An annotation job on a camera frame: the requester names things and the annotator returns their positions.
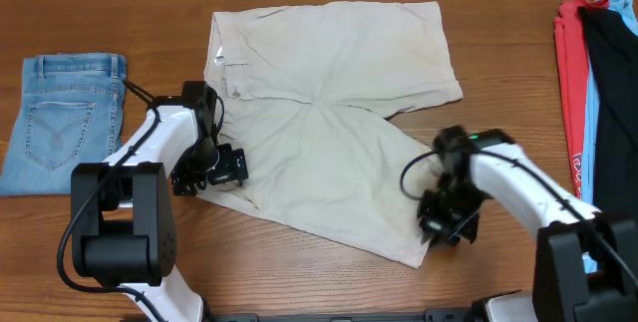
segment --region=blue cloth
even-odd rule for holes
[[[625,25],[638,36],[638,21],[633,10],[634,0],[609,0],[609,9],[620,13]],[[598,111],[600,100],[594,80],[591,63],[587,82],[587,100],[585,102],[585,135],[582,148],[581,199],[594,203],[594,162],[596,155],[596,134],[598,131]]]
[[[120,147],[126,64],[106,53],[25,59],[0,195],[69,193],[78,163]]]

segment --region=red cloth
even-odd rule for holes
[[[567,135],[567,151],[571,165],[574,191],[580,197],[580,162],[585,134],[585,101],[589,79],[589,58],[582,32],[578,7],[608,8],[609,0],[564,1],[554,19],[556,60],[560,80],[562,117]]]

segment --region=folded denim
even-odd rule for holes
[[[117,54],[25,59],[22,106],[0,176],[0,195],[62,194],[80,162],[121,146],[127,61]]]

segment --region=wooden table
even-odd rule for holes
[[[336,0],[0,0],[0,154],[20,106],[24,58],[119,53],[132,81],[157,95],[176,94],[183,81],[202,78],[213,11],[330,1]],[[437,1],[464,98],[392,123],[425,144],[452,125],[502,128],[570,187],[552,33],[562,0]],[[125,140],[144,113],[129,95]],[[531,288],[534,245],[493,201],[483,208],[474,245],[434,250],[420,269],[197,198],[172,202],[177,265],[215,313],[418,311]],[[121,295],[83,294],[61,282],[55,254],[69,218],[67,196],[0,198],[1,321],[139,314]]]

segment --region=jeans waistband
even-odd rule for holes
[[[48,74],[104,71],[112,78],[124,78],[127,75],[127,59],[119,54],[87,53],[41,55],[35,60],[34,70],[39,79]]]

